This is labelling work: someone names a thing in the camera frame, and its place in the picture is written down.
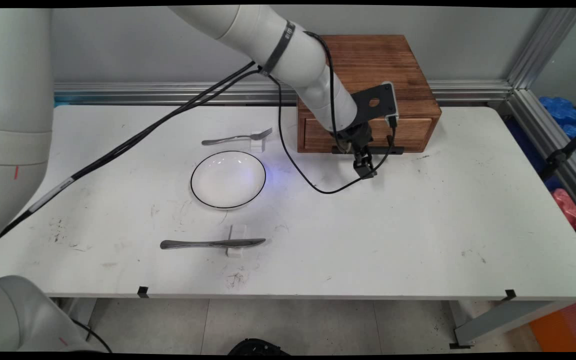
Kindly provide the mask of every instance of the tile floor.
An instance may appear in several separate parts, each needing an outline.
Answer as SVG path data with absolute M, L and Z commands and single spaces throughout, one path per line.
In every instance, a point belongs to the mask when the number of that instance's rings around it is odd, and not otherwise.
M 541 351 L 527 325 L 450 350 L 446 301 L 100 298 L 89 324 L 115 353 L 225 355 L 245 338 L 291 355 Z

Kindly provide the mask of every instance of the white table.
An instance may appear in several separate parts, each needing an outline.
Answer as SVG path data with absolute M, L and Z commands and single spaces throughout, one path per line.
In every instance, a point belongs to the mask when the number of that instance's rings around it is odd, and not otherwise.
M 171 109 L 57 107 L 48 171 L 30 203 Z M 147 287 L 148 297 L 466 301 L 514 290 L 506 303 L 533 301 L 526 314 L 576 301 L 576 233 L 503 121 L 487 107 L 442 111 L 424 153 L 391 155 L 375 178 L 326 195 L 286 157 L 276 107 L 198 107 L 3 237 L 0 276 L 24 276 L 51 297 L 137 297 Z M 318 187 L 357 176 L 351 155 L 297 153 L 296 109 L 282 114 L 288 150 Z M 196 164 L 250 146 L 201 140 L 271 126 L 265 151 L 255 154 L 267 180 L 254 201 L 226 212 L 193 198 Z M 159 248 L 166 239 L 226 239 L 232 224 L 268 240 L 242 258 Z M 466 344 L 478 335 L 457 338 Z

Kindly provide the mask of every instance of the gray wall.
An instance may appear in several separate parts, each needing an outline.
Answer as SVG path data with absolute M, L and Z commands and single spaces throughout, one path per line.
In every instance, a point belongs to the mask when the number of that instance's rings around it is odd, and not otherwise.
M 561 96 L 576 105 L 576 23 L 530 89 L 537 96 Z
M 428 80 L 505 79 L 545 13 L 493 7 L 272 7 L 322 35 L 406 35 Z M 57 82 L 216 82 L 249 61 L 166 7 L 55 9 L 52 29 Z

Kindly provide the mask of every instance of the black cable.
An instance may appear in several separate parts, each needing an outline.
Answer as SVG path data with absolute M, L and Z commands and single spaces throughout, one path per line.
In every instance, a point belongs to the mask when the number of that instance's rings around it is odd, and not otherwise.
M 92 334 L 93 337 L 95 337 L 97 340 L 99 340 L 99 342 L 101 343 L 101 345 L 103 345 L 103 347 L 105 347 L 105 350 L 107 350 L 108 353 L 110 353 L 110 354 L 113 353 L 113 351 L 110 350 L 110 346 L 108 346 L 108 344 L 107 344 L 99 335 L 97 335 L 97 333 L 94 332 L 94 331 L 92 330 L 92 328 L 90 328 L 89 326 L 86 326 L 86 325 L 80 323 L 79 321 L 77 321 L 77 320 L 75 320 L 75 319 L 72 319 L 72 318 L 71 318 L 71 321 L 72 321 L 73 323 L 75 323 L 75 325 L 78 325 L 78 326 L 82 327 L 85 331 L 87 331 L 89 334 Z
M 324 41 L 324 39 L 322 39 L 321 36 L 315 34 L 314 32 L 310 32 L 310 31 L 304 31 L 304 33 L 310 37 L 313 37 L 314 39 L 316 39 L 322 46 L 322 48 L 324 48 L 324 52 L 326 53 L 326 58 L 328 60 L 328 70 L 330 70 L 330 118 L 332 120 L 332 133 L 334 136 L 334 142 L 336 143 L 336 147 L 339 149 L 339 151 L 341 151 L 342 153 L 346 153 L 346 148 L 343 148 L 341 145 L 339 145 L 339 139 L 337 137 L 337 124 L 335 121 L 335 92 L 333 91 L 333 83 L 334 81 L 334 76 L 335 76 L 335 71 L 333 70 L 333 66 L 332 66 L 332 55 L 330 55 L 330 49 L 328 48 L 328 44 L 326 43 L 326 41 Z
M 356 178 L 355 180 L 352 180 L 351 182 L 348 182 L 347 184 L 343 185 L 342 187 L 339 187 L 339 189 L 336 189 L 333 191 L 323 191 L 323 190 L 318 189 L 317 186 L 314 186 L 313 183 L 310 180 L 308 180 L 306 175 L 304 175 L 304 173 L 302 173 L 302 169 L 300 169 L 299 166 L 297 166 L 297 164 L 295 163 L 295 160 L 293 160 L 292 156 L 290 156 L 290 153 L 288 153 L 288 149 L 286 148 L 286 143 L 284 142 L 284 134 L 282 132 L 282 85 L 279 84 L 279 81 L 275 80 L 275 78 L 272 77 L 271 75 L 268 75 L 268 78 L 270 78 L 270 80 L 272 80 L 272 82 L 274 82 L 277 85 L 277 87 L 279 88 L 279 120 L 278 120 L 279 125 L 278 125 L 278 127 L 279 127 L 279 139 L 281 140 L 281 146 L 283 146 L 283 151 L 285 151 L 286 155 L 288 156 L 288 159 L 290 159 L 290 162 L 293 164 L 294 168 L 297 169 L 297 171 L 301 174 L 301 177 L 304 180 L 306 180 L 308 185 L 310 185 L 313 189 L 315 189 L 316 191 L 318 191 L 322 194 L 338 193 L 338 192 L 342 191 L 343 189 L 351 186 L 352 184 L 359 182 L 359 180 L 365 179 L 370 174 L 377 171 L 377 169 L 379 169 L 379 167 L 382 166 L 384 161 L 386 161 L 386 158 L 388 158 L 388 154 L 391 152 L 391 150 L 393 150 L 393 143 L 394 143 L 394 139 L 395 139 L 395 128 L 394 127 L 392 128 L 392 138 L 388 139 L 388 152 L 386 152 L 386 154 L 383 156 L 383 158 L 377 164 L 377 166 L 375 166 L 372 170 L 370 170 L 365 175 L 363 175 L 359 178 Z
M 544 182 L 551 178 L 555 172 L 562 166 L 576 150 L 576 135 L 563 148 L 554 150 L 546 158 L 546 166 L 539 171 L 539 178 Z
M 97 160 L 95 160 L 94 162 L 90 163 L 89 165 L 85 166 L 84 168 L 82 168 L 81 170 L 77 171 L 76 173 L 74 173 L 72 176 L 70 176 L 69 178 L 67 178 L 64 182 L 62 182 L 60 185 L 57 185 L 57 187 L 51 189 L 51 191 L 49 191 L 46 195 L 44 195 L 44 197 L 40 198 L 38 201 L 36 201 L 33 205 L 31 205 L 27 210 L 25 210 L 21 215 L 19 215 L 18 217 L 16 217 L 16 219 L 14 219 L 13 221 L 11 221 L 0 233 L 0 239 L 6 235 L 8 232 L 10 232 L 11 230 L 13 230 L 17 225 L 19 225 L 22 221 L 24 221 L 25 219 L 27 219 L 30 215 L 34 214 L 35 212 L 37 212 L 39 209 L 43 208 L 44 205 L 46 205 L 48 202 L 50 202 L 50 200 L 52 200 L 55 196 L 57 196 L 57 194 L 59 194 L 60 192 L 64 191 L 64 189 L 66 189 L 67 187 L 69 187 L 71 184 L 73 184 L 74 182 L 76 182 L 78 179 L 86 176 L 89 173 L 92 173 L 93 171 L 105 166 L 105 164 L 108 164 L 109 162 L 112 162 L 114 159 L 117 159 L 118 157 L 120 157 L 121 155 L 123 155 L 123 153 L 125 153 L 126 151 L 130 150 L 130 148 L 134 147 L 135 145 L 137 145 L 137 143 L 139 143 L 140 141 L 142 141 L 146 136 L 148 136 L 151 132 L 153 132 L 153 130 L 155 130 L 157 127 L 159 127 L 160 125 L 162 125 L 163 123 L 165 123 L 167 120 L 171 119 L 174 116 L 177 116 L 178 114 L 181 114 L 182 112 L 186 112 L 190 109 L 194 109 L 196 107 L 198 107 L 199 105 L 203 105 L 206 102 L 216 98 L 217 96 L 219 96 L 221 93 L 223 93 L 224 91 L 226 91 L 228 88 L 230 88 L 231 86 L 237 84 L 237 82 L 239 82 L 240 80 L 242 80 L 243 78 L 246 78 L 247 76 L 253 75 L 253 74 L 257 74 L 259 73 L 259 70 L 252 70 L 252 71 L 248 71 L 246 73 L 244 73 L 244 71 L 248 70 L 251 66 L 253 66 L 255 64 L 254 61 L 250 61 L 248 64 L 246 64 L 246 66 L 243 66 L 243 68 L 240 68 L 239 70 L 235 71 L 234 73 L 232 73 L 231 75 L 229 75 L 228 77 L 226 77 L 225 79 L 221 80 L 220 82 L 217 82 L 217 84 L 212 85 L 210 88 L 202 91 L 201 93 L 199 93 L 198 95 L 194 96 L 193 98 L 191 98 L 190 100 L 188 100 L 185 104 L 181 105 L 180 107 L 178 107 L 177 109 L 169 112 L 169 114 L 163 116 L 161 119 L 159 119 L 158 121 L 156 121 L 155 123 L 153 123 L 152 125 L 146 127 L 144 130 L 140 131 L 139 133 L 137 133 L 136 135 L 134 135 L 133 137 L 131 137 L 130 139 L 124 141 L 121 145 L 115 147 L 113 150 L 110 150 L 108 153 L 106 153 L 105 155 L 103 155 L 102 157 L 99 157 Z M 197 102 L 197 100 L 203 98 L 204 96 L 206 96 L 207 94 L 209 94 L 210 92 L 214 91 L 215 89 L 217 89 L 218 87 L 221 87 L 222 85 L 226 84 L 226 82 L 229 82 L 229 84 L 227 84 L 226 86 L 222 87 L 221 89 L 219 89 L 218 91 L 215 91 L 215 93 L 213 93 L 212 95 L 208 96 L 207 98 L 202 99 L 201 101 Z

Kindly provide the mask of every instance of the fork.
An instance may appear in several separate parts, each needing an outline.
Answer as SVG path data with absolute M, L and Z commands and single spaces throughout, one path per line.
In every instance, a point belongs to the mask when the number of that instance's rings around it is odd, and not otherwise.
M 270 129 L 265 130 L 264 132 L 260 132 L 258 134 L 238 135 L 238 136 L 224 137 L 223 139 L 204 140 L 201 142 L 201 145 L 215 145 L 215 144 L 219 144 L 220 142 L 233 141 L 235 139 L 244 139 L 244 138 L 248 138 L 252 141 L 260 141 L 261 139 L 270 135 L 270 133 L 272 133 L 272 132 L 273 132 L 273 128 L 271 127 Z

